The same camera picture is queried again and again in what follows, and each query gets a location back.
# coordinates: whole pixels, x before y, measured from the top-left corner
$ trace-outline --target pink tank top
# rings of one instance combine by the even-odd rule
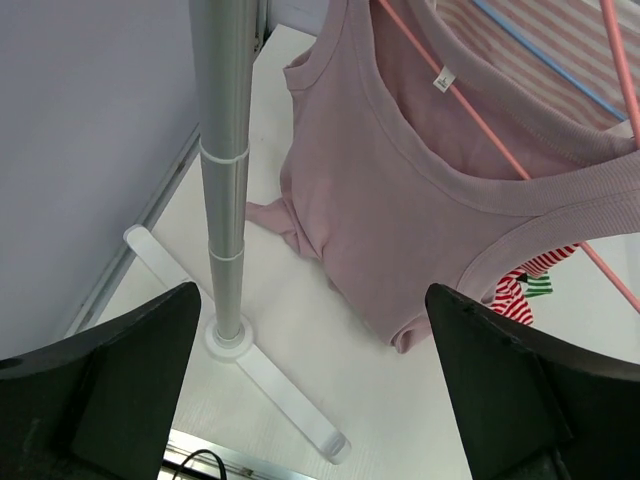
[[[375,0],[332,0],[313,48],[285,69],[294,140],[282,197],[247,214],[318,259],[402,353],[430,333],[432,283],[490,304],[497,282],[537,255],[640,231],[640,152],[523,90],[425,0],[393,4],[534,180],[519,180],[433,86]]]

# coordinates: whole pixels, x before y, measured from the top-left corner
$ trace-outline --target blue rod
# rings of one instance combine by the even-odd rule
[[[505,32],[511,35],[515,40],[518,41],[520,45],[533,53],[538,59],[544,62],[547,66],[549,66],[554,72],[564,78],[571,85],[576,87],[582,93],[584,93],[587,97],[593,100],[595,103],[600,105],[603,109],[609,112],[611,115],[616,117],[621,122],[627,119],[627,116],[622,113],[620,110],[615,108],[613,105],[608,103],[602,97],[600,97],[597,93],[591,90],[589,87],[585,86],[579,80],[577,80],[573,75],[567,72],[564,68],[556,63],[556,61],[551,58],[549,55],[540,50],[537,46],[531,43],[526,37],[524,37],[518,30],[516,30],[507,20],[505,20],[498,12],[496,12],[493,8],[487,5],[483,0],[472,0],[473,3],[480,8],[488,17],[490,17],[494,22],[496,22]]]

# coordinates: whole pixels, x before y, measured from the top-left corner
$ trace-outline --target gray pole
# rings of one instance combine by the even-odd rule
[[[242,340],[240,300],[257,0],[190,0],[202,179],[218,336]]]

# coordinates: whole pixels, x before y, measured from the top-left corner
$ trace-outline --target white base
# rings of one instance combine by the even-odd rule
[[[166,288],[193,281],[146,228],[134,225],[124,233],[124,239]],[[207,307],[214,311],[211,297],[200,286],[198,288],[202,304],[208,303]],[[224,341],[217,340],[215,319],[207,325],[205,344],[211,354],[221,361],[235,360],[327,460],[336,465],[343,462],[351,451],[349,440],[255,345],[251,325],[244,317],[242,322],[244,337],[231,347],[225,347]]]

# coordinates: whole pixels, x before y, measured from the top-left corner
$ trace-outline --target pink wire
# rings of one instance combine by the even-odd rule
[[[431,55],[429,55],[429,52],[427,52],[424,49],[422,44],[411,32],[409,27],[407,27],[407,25],[402,21],[400,16],[395,12],[393,7],[389,4],[388,0],[378,0],[378,1],[382,5],[382,7],[387,11],[389,16],[393,19],[393,21],[398,26],[398,28],[400,28],[402,33],[404,33],[407,39],[416,48],[416,50],[422,56],[422,58],[424,58],[427,61],[427,63],[431,66],[433,71],[435,73],[439,73],[441,70],[439,65],[435,62],[435,60],[431,57]],[[502,143],[502,141],[500,141],[498,136],[493,132],[493,130],[491,130],[491,127],[487,125],[487,123],[482,119],[480,114],[475,111],[475,109],[471,106],[471,104],[467,101],[467,99],[462,95],[460,90],[458,90],[458,88],[455,85],[449,86],[449,90],[451,91],[451,93],[453,93],[453,95],[464,107],[464,109],[469,113],[469,115],[471,115],[471,117],[475,120],[475,122],[482,129],[482,131],[487,135],[487,137],[489,137],[489,139],[493,142],[493,144],[498,148],[498,150],[500,150],[500,152],[504,155],[507,161],[513,166],[513,168],[515,168],[518,174],[523,179],[530,180],[531,175],[529,175],[527,171],[522,167],[522,165],[518,163],[518,161],[509,151],[509,149],[504,145],[504,143]],[[635,136],[636,136],[636,141],[638,141],[640,136],[638,135],[638,133],[636,133]],[[602,271],[602,273],[604,273],[604,275],[611,281],[611,283],[613,283],[613,285],[620,291],[620,293],[624,296],[624,298],[627,299],[627,301],[631,304],[631,306],[638,313],[640,313],[640,300],[638,300],[638,298],[633,294],[633,292],[624,284],[622,280],[620,280],[620,278],[615,274],[615,272],[611,270],[611,268],[605,263],[605,261],[602,260],[602,258],[595,252],[595,250],[591,247],[591,245],[589,245],[586,242],[582,242],[579,245],[582,248],[582,250],[584,250],[584,252],[587,254],[587,256],[589,256],[589,258],[593,260],[593,263],[595,263],[595,265]]]
[[[613,52],[613,60],[616,64],[616,72],[618,80],[624,96],[624,103],[627,106],[627,113],[631,121],[631,129],[636,139],[636,145],[640,148],[640,107],[638,106],[638,98],[633,87],[633,78],[631,78],[631,70],[627,55],[624,51],[624,42],[620,33],[618,24],[618,14],[613,0],[600,0],[600,8],[602,8],[602,16],[604,17],[604,26],[607,29],[607,37],[609,37],[609,45]]]

